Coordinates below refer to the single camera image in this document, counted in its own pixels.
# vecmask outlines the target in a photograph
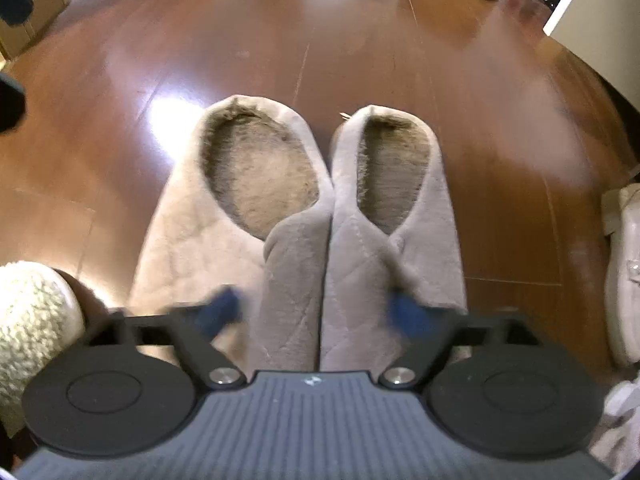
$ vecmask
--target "wooden floor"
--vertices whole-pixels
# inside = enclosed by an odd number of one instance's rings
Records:
[[[468,303],[513,307],[610,375],[599,196],[636,161],[596,77],[539,0],[73,0],[10,69],[0,263],[39,260],[110,305],[184,135],[237,92],[299,111],[326,154],[340,112],[417,114],[446,160]]]

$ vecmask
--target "metal pivot bolt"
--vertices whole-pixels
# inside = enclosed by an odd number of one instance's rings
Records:
[[[415,379],[415,372],[409,368],[389,368],[383,377],[391,384],[407,384]]]
[[[209,379],[216,384],[233,384],[240,377],[240,372],[235,368],[216,368],[209,373]]]

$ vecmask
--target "ribbed plastic surface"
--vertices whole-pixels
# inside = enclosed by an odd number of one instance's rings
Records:
[[[443,479],[604,480],[577,452],[544,462],[483,456],[442,433],[417,397],[366,373],[262,372],[239,392],[210,395],[177,436],[137,455],[76,460],[40,450],[20,480]]]

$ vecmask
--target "black circular disc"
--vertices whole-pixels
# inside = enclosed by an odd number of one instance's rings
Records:
[[[602,396],[567,356],[548,347],[474,349],[431,383],[428,402],[460,442],[505,458],[543,459],[584,444]]]
[[[22,396],[27,427],[48,447],[93,457],[138,452],[173,433],[194,406],[188,375],[132,347],[63,354]]]

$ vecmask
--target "slipper opening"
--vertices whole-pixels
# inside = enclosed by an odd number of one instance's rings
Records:
[[[200,163],[220,207],[260,240],[318,200],[300,140],[255,107],[234,103],[207,118]]]
[[[358,207],[383,233],[395,231],[414,207],[429,156],[429,139],[411,121],[367,121],[358,149]]]

